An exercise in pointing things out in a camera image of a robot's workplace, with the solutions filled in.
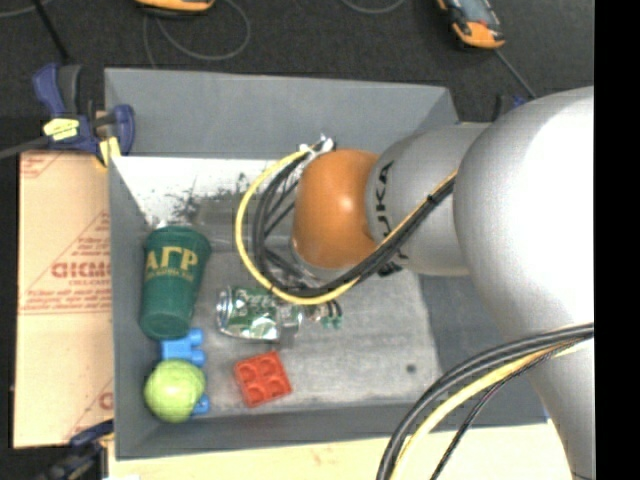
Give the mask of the pale grey metal gripper finger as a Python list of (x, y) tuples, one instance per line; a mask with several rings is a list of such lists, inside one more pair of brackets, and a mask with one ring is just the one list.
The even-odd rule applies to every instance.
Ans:
[(280, 326), (279, 346), (293, 347), (300, 327), (301, 321), (299, 319), (283, 320)]

